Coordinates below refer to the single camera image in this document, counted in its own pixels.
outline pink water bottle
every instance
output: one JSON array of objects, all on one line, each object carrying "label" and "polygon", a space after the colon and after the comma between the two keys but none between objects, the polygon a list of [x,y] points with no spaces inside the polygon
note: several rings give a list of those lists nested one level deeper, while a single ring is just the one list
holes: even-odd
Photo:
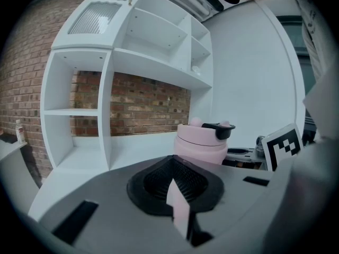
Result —
[{"label": "pink water bottle", "polygon": [[195,117],[189,125],[178,125],[174,153],[221,165],[227,154],[227,139],[235,128],[228,121],[202,123]]}]

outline white shelving unit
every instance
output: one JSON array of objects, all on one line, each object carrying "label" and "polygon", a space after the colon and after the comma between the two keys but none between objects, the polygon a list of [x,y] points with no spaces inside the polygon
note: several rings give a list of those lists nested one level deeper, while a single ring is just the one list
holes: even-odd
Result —
[{"label": "white shelving unit", "polygon": [[[168,0],[83,1],[59,31],[43,77],[41,125],[52,166],[98,174],[172,153],[175,133],[110,136],[114,72],[190,89],[191,108],[205,115],[194,99],[211,105],[211,93],[201,91],[212,91],[212,62],[209,31]],[[198,73],[192,66],[199,67]],[[97,109],[68,108],[72,76],[78,70],[102,73]],[[99,136],[72,137],[70,116],[96,116]]]}]

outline white card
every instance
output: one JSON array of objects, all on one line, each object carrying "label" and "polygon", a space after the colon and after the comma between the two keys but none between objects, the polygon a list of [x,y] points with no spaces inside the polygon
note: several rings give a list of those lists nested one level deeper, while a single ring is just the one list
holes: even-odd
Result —
[{"label": "white card", "polygon": [[189,226],[190,205],[180,192],[174,179],[172,179],[168,188],[166,203],[173,207],[174,226],[178,229],[183,238],[186,238]]},{"label": "white card", "polygon": [[304,148],[295,123],[268,135],[262,145],[269,171],[275,171],[281,160],[296,156]]}]

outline brick wall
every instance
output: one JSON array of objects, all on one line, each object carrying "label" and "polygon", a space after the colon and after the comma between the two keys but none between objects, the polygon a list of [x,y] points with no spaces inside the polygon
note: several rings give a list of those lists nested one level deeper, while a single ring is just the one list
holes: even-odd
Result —
[{"label": "brick wall", "polygon": [[[44,0],[26,9],[0,59],[0,127],[14,134],[21,119],[28,146],[23,156],[38,179],[51,171],[40,126],[40,91],[51,44],[83,0]],[[100,72],[73,77],[70,106],[96,108]],[[166,83],[116,73],[111,97],[111,134],[176,130],[188,120],[190,92]],[[97,135],[96,117],[73,117],[73,135]]]},{"label": "brick wall", "polygon": [[[71,108],[97,108],[100,72],[73,76]],[[167,83],[114,74],[111,95],[111,135],[176,131],[188,122],[190,91]],[[96,117],[73,117],[73,135],[97,136]]]}]

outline small bottle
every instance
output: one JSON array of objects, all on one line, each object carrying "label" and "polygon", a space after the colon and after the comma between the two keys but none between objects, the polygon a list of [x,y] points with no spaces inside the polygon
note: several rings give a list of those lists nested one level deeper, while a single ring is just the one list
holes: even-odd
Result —
[{"label": "small bottle", "polygon": [[25,143],[25,136],[23,134],[23,127],[20,120],[16,120],[15,133],[19,143]]}]

